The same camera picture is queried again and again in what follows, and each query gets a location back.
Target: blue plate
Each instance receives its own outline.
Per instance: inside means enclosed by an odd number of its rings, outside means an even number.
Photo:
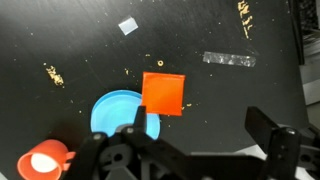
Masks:
[[[141,94],[118,90],[102,96],[93,106],[91,113],[92,132],[105,132],[111,137],[119,126],[133,124]],[[157,139],[160,133],[158,114],[147,114],[147,134]]]

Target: clear tape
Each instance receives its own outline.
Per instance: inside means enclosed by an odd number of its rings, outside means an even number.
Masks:
[[[205,51],[203,62],[254,67],[256,65],[256,58],[253,56],[240,56]]]

